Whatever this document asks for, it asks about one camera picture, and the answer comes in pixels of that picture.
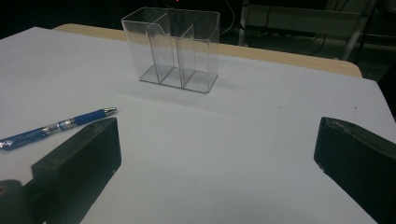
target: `white tabletop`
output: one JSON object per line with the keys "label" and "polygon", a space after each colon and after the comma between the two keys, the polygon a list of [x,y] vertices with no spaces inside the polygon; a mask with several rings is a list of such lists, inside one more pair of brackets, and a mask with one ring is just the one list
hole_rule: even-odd
{"label": "white tabletop", "polygon": [[[321,117],[396,142],[375,82],[220,57],[209,94],[139,82],[127,44],[33,28],[0,40],[0,138],[116,106],[122,164],[83,223],[375,223],[315,164]],[[0,152],[0,180],[80,128]]]}

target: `pen grip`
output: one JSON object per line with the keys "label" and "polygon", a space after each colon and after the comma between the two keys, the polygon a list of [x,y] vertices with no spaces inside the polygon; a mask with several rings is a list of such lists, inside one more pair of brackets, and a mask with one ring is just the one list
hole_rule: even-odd
{"label": "pen grip", "polygon": [[96,111],[93,111],[93,112],[85,114],[85,115],[75,117],[74,121],[77,125],[81,125],[81,124],[89,123],[89,122],[92,122],[92,121],[95,121],[98,119],[102,119],[105,117],[106,117],[105,110],[100,109],[100,110],[96,110]]}
{"label": "pen grip", "polygon": [[10,151],[17,147],[22,147],[29,143],[41,140],[48,135],[43,131],[42,128],[32,130],[26,133],[20,133],[12,137],[0,140],[0,148],[5,151]]}

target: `blue pen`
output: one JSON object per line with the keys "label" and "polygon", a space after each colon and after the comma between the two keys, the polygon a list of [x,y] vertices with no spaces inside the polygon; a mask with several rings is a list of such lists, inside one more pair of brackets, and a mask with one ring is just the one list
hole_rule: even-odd
{"label": "blue pen", "polygon": [[26,133],[20,133],[12,137],[2,139],[0,140],[0,149],[3,149],[5,151],[10,151],[17,147],[22,147],[29,143],[46,138],[53,133],[65,131],[74,128],[78,125],[92,122],[97,119],[105,118],[115,113],[116,110],[117,110],[116,107],[109,107],[105,109],[96,110],[88,114],[80,115],[73,119],[66,119],[42,128],[34,129]]}

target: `table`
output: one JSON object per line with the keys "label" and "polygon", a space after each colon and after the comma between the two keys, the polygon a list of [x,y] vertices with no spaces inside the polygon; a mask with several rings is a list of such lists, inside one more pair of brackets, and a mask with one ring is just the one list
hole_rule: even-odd
{"label": "table", "polygon": [[[54,30],[126,41],[125,33],[123,31],[107,28],[79,24],[65,24],[56,27]],[[332,59],[224,44],[219,45],[219,54],[274,63],[285,63],[353,77],[361,77],[361,70],[357,65]]]}
{"label": "table", "polygon": [[[201,94],[140,82],[131,60],[124,41],[40,28],[0,41],[1,137],[119,109],[122,164],[82,223],[374,223],[313,160],[321,117],[396,142],[374,81],[220,55]],[[80,128],[0,151],[0,179],[27,183]]]}

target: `clear plastic organizer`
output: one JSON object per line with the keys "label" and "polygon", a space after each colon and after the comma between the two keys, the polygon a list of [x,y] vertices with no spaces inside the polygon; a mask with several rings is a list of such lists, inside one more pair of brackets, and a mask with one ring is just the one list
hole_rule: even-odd
{"label": "clear plastic organizer", "polygon": [[121,21],[139,80],[210,92],[218,77],[218,12],[142,7]]}

